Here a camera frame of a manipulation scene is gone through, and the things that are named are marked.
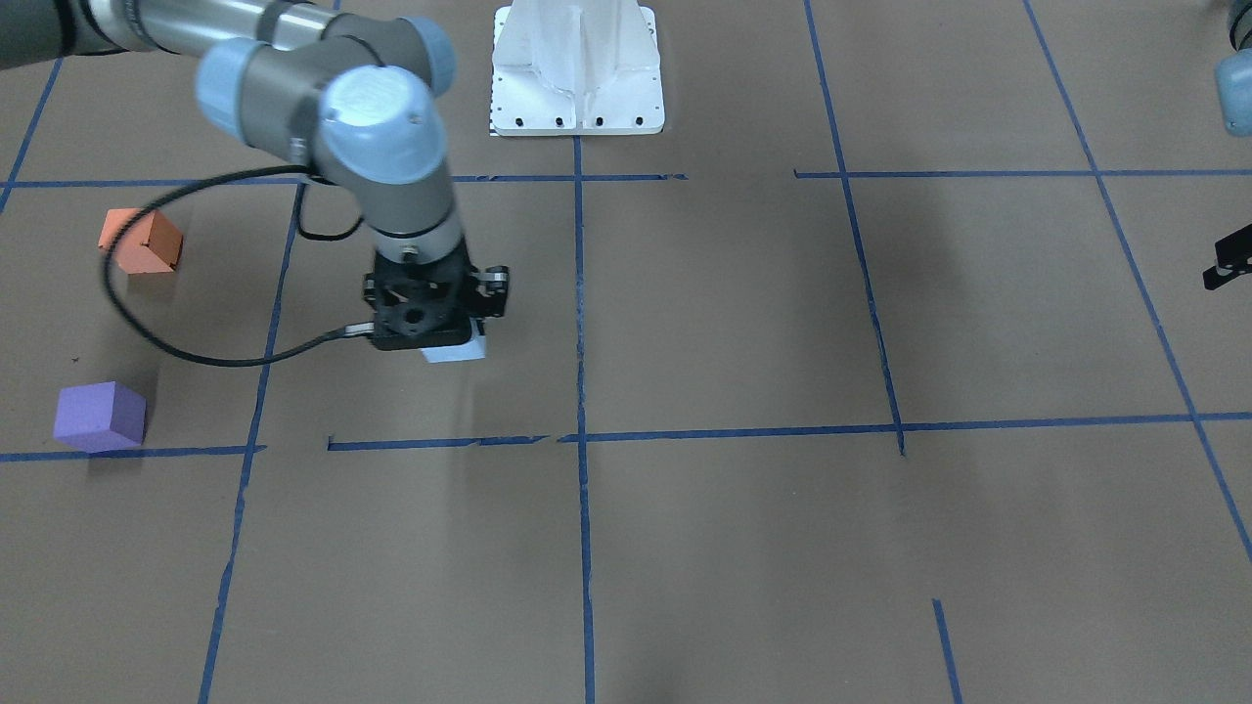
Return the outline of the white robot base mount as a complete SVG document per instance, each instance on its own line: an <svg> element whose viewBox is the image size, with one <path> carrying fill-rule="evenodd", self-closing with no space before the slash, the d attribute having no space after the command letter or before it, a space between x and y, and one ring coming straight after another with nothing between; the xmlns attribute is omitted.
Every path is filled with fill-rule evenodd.
<svg viewBox="0 0 1252 704"><path fill-rule="evenodd" d="M654 9L639 1L515 1L496 10L492 28L492 135L664 130Z"/></svg>

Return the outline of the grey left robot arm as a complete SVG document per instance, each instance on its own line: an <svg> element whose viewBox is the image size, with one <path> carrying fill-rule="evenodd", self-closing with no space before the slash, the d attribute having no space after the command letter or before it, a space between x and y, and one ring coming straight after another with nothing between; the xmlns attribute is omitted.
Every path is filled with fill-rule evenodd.
<svg viewBox="0 0 1252 704"><path fill-rule="evenodd" d="M1251 3L1232 1L1227 14L1227 38L1233 53L1214 66L1224 129L1229 135L1251 135ZM1251 272L1251 225L1244 225L1214 243L1214 264L1203 272L1207 291L1216 291Z"/></svg>

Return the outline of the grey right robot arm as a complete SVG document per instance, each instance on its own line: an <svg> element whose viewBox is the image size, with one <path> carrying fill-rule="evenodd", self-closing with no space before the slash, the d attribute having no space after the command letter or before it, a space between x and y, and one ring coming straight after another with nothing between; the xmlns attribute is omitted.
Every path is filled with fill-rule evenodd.
<svg viewBox="0 0 1252 704"><path fill-rule="evenodd" d="M438 23L376 20L313 1L5 1L3 68L120 53L188 55L202 114L277 174L337 185L376 241L367 324L321 334L429 362L486 355L510 271L470 261L434 101L454 50Z"/></svg>

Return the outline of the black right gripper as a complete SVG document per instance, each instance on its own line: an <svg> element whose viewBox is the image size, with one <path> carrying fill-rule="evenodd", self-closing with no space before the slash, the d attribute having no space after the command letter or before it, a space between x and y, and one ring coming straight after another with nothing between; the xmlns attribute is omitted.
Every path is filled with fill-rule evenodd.
<svg viewBox="0 0 1252 704"><path fill-rule="evenodd" d="M366 337L381 351L467 346L486 338L488 319L505 317L510 292L510 267L475 267L466 246L428 263L377 253L363 281L363 299L373 311Z"/></svg>

